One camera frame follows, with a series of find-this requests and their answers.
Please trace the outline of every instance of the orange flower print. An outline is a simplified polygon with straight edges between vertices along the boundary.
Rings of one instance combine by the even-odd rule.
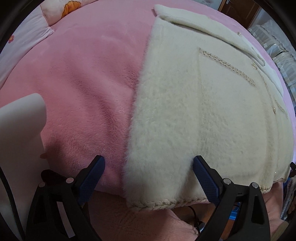
[[[81,6],[81,2],[78,2],[78,1],[70,1],[70,2],[68,2],[64,7],[62,18],[64,16],[68,15],[69,13],[73,12],[74,10],[80,8],[80,6]]]
[[[8,40],[8,43],[10,44],[14,40],[14,38],[15,38],[14,35],[11,35],[11,37]]]

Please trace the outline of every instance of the braided trim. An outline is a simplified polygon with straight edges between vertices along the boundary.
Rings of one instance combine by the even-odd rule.
[[[295,59],[295,56],[294,55],[292,55],[291,53],[290,53],[290,51],[289,50],[287,50],[284,46],[283,46],[283,44],[275,37],[275,36],[273,36],[265,27],[263,27],[262,25],[260,25],[260,27],[261,28],[263,28],[270,36],[272,36],[276,41],[277,41],[277,44],[279,44],[279,46],[281,46],[284,50],[286,50],[286,53],[287,54],[289,54],[290,55],[290,57],[292,57],[293,59],[294,59],[294,61],[296,61],[296,59]]]
[[[276,183],[282,180],[286,180],[286,178],[281,177],[280,179],[274,181],[273,183]],[[264,194],[269,192],[272,186],[267,187],[267,186],[261,185],[259,187],[262,194]],[[164,199],[163,201],[155,201],[155,202],[127,202],[127,206],[132,211],[139,212],[139,211],[172,209],[175,207],[190,206],[196,203],[209,203],[209,200],[206,197],[199,198],[195,196],[194,198],[173,199],[173,200]]]
[[[264,66],[265,66],[265,61],[264,59],[261,58],[261,56],[259,54],[257,54],[257,57],[264,63]]]
[[[249,78],[244,72],[240,71],[239,69],[235,68],[231,64],[227,63],[226,61],[220,59],[216,55],[213,55],[205,50],[202,50],[199,48],[200,53],[202,53],[204,56],[211,58],[212,60],[216,61],[217,63],[231,69],[232,71],[238,73],[240,76],[242,76],[246,81],[248,81],[252,86],[256,87],[254,80]]]
[[[276,99],[274,99],[274,101],[275,101],[276,105],[278,106],[278,108],[280,109],[280,111],[285,114],[286,118],[288,118],[288,115],[287,115],[285,109],[283,107],[281,107],[281,105],[276,101]]]

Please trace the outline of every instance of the wooden door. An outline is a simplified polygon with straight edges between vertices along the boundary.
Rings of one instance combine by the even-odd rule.
[[[248,28],[258,10],[253,0],[226,0],[221,12]]]

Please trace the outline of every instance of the bed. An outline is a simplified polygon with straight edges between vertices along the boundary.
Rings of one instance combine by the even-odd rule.
[[[263,46],[265,51],[272,58],[276,66],[278,67],[285,85],[289,91],[294,110],[296,110],[295,102],[295,70],[296,70],[296,51],[291,45],[285,33],[281,30],[278,24],[270,19],[262,25],[255,25],[248,29],[249,32],[257,39],[257,41]],[[284,206],[281,213],[283,220],[290,220],[292,212],[295,207],[295,187],[291,185],[294,180],[289,181],[289,186],[285,190],[286,196],[284,200]]]
[[[190,0],[43,2],[11,35],[0,55],[0,107],[32,93],[41,94],[47,120],[41,132],[45,151],[39,156],[44,154],[41,159],[46,158],[50,168],[62,175],[75,176],[98,153],[106,157],[104,176],[91,201],[93,225],[103,240],[138,240],[142,236],[147,240],[196,238],[192,226],[166,208],[174,207],[171,202],[159,205],[163,210],[136,215],[127,209],[124,200],[122,170],[126,163],[126,142],[134,93],[158,14],[155,4],[200,14],[205,21],[216,21],[235,36],[244,38],[247,47],[254,47],[259,61],[262,58],[278,78],[272,88],[282,89],[282,106],[286,119],[291,121],[294,138],[292,146],[296,139],[294,106],[280,72],[259,42],[229,17]],[[295,160],[293,154],[291,160],[286,160],[287,164],[292,160]],[[288,165],[285,172],[283,179],[275,177],[275,180],[286,180]],[[97,205],[99,200],[104,205]],[[266,196],[266,203],[267,200],[270,203],[273,198]],[[191,199],[182,205],[199,201]],[[281,200],[273,200],[270,207],[275,203],[278,208],[270,212],[270,220],[276,220],[272,233],[281,223],[277,219]],[[108,218],[106,212],[110,209],[118,210],[119,220]]]

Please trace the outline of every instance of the pink cloth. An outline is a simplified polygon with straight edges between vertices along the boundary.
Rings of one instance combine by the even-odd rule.
[[[41,94],[47,105],[42,139],[50,167],[75,176],[95,155],[103,155],[106,170],[96,188],[99,191],[123,196],[122,167],[132,103],[155,4],[202,13],[240,31],[276,69],[236,21],[191,0],[99,0],[67,15],[13,69],[0,90],[0,107],[34,92]],[[295,136],[295,114],[282,84]],[[191,226],[171,210],[135,214],[127,210],[124,199],[102,193],[94,195],[90,206],[93,224],[104,241],[196,238]]]
[[[197,238],[197,231],[172,210],[134,213],[127,208],[125,199],[108,193],[94,193],[89,213],[103,241],[194,241]]]

